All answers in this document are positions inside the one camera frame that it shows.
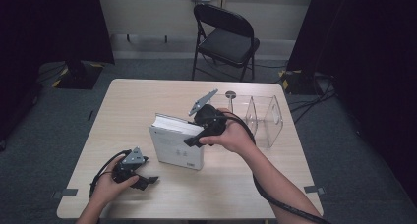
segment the chair backrest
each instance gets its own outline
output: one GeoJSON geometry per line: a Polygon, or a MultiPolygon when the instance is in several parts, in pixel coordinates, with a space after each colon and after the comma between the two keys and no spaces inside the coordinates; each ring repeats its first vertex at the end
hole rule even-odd
{"type": "Polygon", "coordinates": [[[194,16],[199,26],[203,22],[238,35],[254,37],[254,30],[245,18],[219,7],[209,4],[198,4],[194,7],[194,16]]]}

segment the transparent acrylic box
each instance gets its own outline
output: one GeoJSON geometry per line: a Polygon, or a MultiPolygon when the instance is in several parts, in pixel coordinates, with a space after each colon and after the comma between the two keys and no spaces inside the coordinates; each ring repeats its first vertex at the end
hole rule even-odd
{"type": "Polygon", "coordinates": [[[240,117],[255,136],[258,147],[271,147],[281,132],[283,121],[276,97],[216,94],[209,102],[227,108],[240,117]]]}

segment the book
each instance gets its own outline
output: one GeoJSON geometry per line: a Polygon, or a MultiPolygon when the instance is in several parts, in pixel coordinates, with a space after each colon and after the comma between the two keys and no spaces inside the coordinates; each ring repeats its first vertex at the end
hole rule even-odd
{"type": "Polygon", "coordinates": [[[203,130],[180,118],[156,114],[149,126],[150,136],[159,162],[201,170],[204,165],[204,147],[189,147],[185,139],[196,136],[203,130]]]}

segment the human arm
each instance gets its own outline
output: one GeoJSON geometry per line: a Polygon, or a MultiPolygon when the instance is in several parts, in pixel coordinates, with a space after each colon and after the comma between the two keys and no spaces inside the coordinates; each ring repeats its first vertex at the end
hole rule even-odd
{"type": "Polygon", "coordinates": [[[114,166],[122,157],[110,162],[106,170],[98,179],[97,185],[92,193],[89,203],[83,210],[77,224],[95,224],[104,207],[119,194],[132,186],[139,180],[139,176],[133,176],[122,183],[116,183],[111,177],[114,166]]]}
{"type": "MultiPolygon", "coordinates": [[[[225,109],[220,109],[226,116],[232,117],[225,109]]],[[[292,182],[290,182],[255,146],[245,129],[233,120],[227,120],[226,130],[220,136],[200,139],[202,144],[220,144],[226,149],[239,154],[252,170],[261,187],[274,199],[304,212],[321,217],[309,199],[292,182]]],[[[312,223],[302,217],[287,212],[273,204],[271,208],[278,223],[312,223]]]]}

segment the black folding chair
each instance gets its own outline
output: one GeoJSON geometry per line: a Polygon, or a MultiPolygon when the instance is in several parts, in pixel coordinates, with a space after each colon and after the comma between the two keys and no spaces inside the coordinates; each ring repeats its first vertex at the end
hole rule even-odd
{"type": "Polygon", "coordinates": [[[233,12],[209,5],[198,4],[194,8],[194,16],[197,20],[198,34],[196,51],[194,54],[193,76],[196,70],[213,76],[211,73],[197,68],[197,56],[201,53],[215,60],[223,62],[235,68],[242,68],[240,78],[230,76],[242,82],[252,59],[252,79],[255,77],[255,52],[260,46],[260,41],[254,38],[254,30],[249,22],[242,16],[233,12]],[[212,26],[215,30],[206,35],[203,24],[212,26]]]}

